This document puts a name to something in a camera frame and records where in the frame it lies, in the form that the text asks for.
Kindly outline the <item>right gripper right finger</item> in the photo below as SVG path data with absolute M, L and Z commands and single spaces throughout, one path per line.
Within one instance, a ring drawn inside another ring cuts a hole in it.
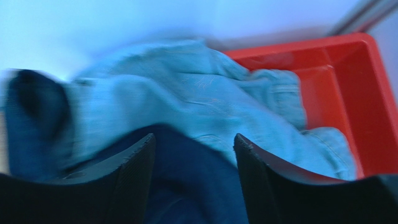
M 398 177 L 344 181 L 300 168 L 241 134 L 234 139 L 251 224 L 395 224 Z

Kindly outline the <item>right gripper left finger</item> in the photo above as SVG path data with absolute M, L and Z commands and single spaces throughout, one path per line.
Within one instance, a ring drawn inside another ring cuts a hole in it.
M 3 224 L 141 224 L 155 160 L 148 134 L 65 178 L 38 183 L 0 176 Z

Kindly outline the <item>dark blue denim skirt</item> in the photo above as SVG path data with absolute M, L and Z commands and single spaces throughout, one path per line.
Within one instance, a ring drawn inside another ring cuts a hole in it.
M 5 105 L 11 177 L 45 183 L 95 165 L 148 134 L 155 160 L 142 224 L 245 224 L 237 170 L 218 152 L 167 125 L 119 137 L 93 158 L 66 167 L 74 126 L 64 87 L 32 70 L 17 71 Z

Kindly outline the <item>light blue denim skirt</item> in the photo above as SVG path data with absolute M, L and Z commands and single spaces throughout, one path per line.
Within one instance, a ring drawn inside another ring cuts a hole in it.
M 135 45 L 94 63 L 65 85 L 74 123 L 70 167 L 119 137 L 167 124 L 236 165 L 243 134 L 262 149 L 309 171 L 354 180 L 343 133 L 307 129 L 300 80 L 287 70 L 250 72 L 201 40 Z

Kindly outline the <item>red plastic bin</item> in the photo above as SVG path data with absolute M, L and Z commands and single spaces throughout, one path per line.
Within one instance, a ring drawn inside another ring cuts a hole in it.
M 358 177 L 398 171 L 398 111 L 376 41 L 332 36 L 227 51 L 249 70 L 279 69 L 300 79 L 309 128 L 346 135 Z

